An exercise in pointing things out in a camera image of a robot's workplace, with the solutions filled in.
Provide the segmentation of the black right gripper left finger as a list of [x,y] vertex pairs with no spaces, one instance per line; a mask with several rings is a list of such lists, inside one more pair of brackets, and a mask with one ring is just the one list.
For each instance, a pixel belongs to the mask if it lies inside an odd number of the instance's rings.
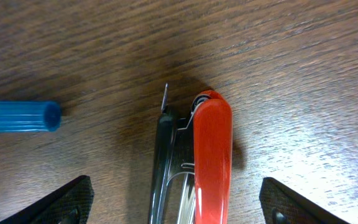
[[0,224],[86,224],[93,199],[91,179],[87,175],[81,175],[27,208],[0,221]]

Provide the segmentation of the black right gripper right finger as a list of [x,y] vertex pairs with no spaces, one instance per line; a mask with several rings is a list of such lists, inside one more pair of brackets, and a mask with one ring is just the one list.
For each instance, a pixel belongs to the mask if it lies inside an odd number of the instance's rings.
[[348,224],[272,177],[265,177],[259,193],[266,224]]

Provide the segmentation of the red black stapler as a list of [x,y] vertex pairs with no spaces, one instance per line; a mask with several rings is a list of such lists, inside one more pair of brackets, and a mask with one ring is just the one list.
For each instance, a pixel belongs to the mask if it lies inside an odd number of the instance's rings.
[[167,105],[158,119],[149,223],[162,223],[171,181],[184,176],[177,223],[227,223],[232,171],[232,109],[214,90],[199,93],[186,118]]

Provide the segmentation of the blue white marker pen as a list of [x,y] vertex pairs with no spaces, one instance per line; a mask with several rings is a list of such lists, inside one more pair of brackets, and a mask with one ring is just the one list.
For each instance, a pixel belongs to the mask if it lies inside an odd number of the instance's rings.
[[62,110],[54,101],[0,101],[0,133],[56,131]]

